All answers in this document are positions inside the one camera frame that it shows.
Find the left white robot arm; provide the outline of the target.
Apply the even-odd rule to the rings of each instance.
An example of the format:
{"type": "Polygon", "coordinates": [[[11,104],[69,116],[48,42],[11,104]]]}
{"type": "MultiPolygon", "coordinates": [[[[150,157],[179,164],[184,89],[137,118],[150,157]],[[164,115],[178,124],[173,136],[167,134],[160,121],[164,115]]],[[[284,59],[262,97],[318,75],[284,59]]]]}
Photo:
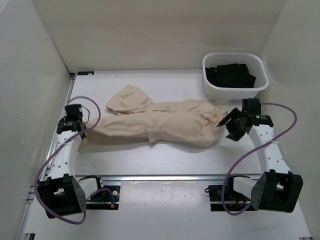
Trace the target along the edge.
{"type": "Polygon", "coordinates": [[[64,107],[66,115],[57,124],[57,147],[62,149],[53,157],[46,180],[40,181],[37,190],[43,203],[59,216],[83,213],[86,194],[75,178],[78,148],[86,129],[80,104],[64,107]]]}

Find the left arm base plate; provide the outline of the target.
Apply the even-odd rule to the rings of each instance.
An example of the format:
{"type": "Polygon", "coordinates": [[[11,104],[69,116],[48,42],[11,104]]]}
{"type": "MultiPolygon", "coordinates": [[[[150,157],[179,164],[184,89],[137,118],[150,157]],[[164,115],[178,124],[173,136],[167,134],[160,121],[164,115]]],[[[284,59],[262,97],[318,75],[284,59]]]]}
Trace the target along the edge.
{"type": "Polygon", "coordinates": [[[108,210],[116,211],[119,209],[121,182],[103,181],[103,187],[107,190],[96,193],[86,203],[86,210],[108,210]]]}

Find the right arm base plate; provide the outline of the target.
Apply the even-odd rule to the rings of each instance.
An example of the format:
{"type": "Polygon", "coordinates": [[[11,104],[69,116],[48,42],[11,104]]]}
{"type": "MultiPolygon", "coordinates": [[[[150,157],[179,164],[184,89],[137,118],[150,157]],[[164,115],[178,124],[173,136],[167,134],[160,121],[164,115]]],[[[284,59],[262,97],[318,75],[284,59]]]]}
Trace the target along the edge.
{"type": "MultiPolygon", "coordinates": [[[[204,189],[204,192],[209,196],[211,212],[225,211],[221,201],[222,185],[209,185],[204,189]]],[[[228,190],[227,188],[224,192],[224,200],[225,205],[230,212],[241,211],[250,203],[249,198],[235,192],[234,190],[228,190]]]]}

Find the beige trousers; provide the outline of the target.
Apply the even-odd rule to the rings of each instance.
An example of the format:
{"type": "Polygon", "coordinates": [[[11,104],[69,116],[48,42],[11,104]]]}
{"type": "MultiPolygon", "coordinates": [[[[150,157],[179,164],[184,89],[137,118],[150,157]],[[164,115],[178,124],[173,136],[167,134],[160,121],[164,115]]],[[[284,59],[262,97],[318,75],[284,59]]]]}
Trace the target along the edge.
{"type": "Polygon", "coordinates": [[[206,100],[153,102],[142,90],[127,85],[105,105],[113,114],[90,119],[87,142],[120,145],[134,142],[186,144],[208,148],[224,131],[227,112],[206,100]]]}

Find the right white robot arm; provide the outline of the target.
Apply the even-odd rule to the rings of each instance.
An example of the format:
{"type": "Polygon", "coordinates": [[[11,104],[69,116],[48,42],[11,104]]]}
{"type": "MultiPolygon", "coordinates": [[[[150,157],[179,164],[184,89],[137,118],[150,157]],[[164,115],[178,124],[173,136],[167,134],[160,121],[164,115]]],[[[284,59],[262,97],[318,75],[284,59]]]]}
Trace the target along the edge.
{"type": "Polygon", "coordinates": [[[293,114],[292,124],[278,135],[274,134],[274,123],[269,115],[262,114],[262,103],[258,98],[242,100],[242,108],[234,108],[218,126],[225,126],[227,138],[239,141],[248,135],[254,149],[241,156],[228,170],[221,187],[221,204],[225,212],[238,216],[252,207],[254,210],[292,213],[303,187],[303,179],[292,173],[278,147],[277,140],[288,133],[297,123],[298,116],[290,107],[286,110],[293,114]],[[261,176],[253,180],[246,176],[233,175],[236,166],[249,155],[256,153],[261,176]],[[240,211],[233,212],[226,205],[225,196],[236,200],[241,195],[250,202],[240,211]]]}

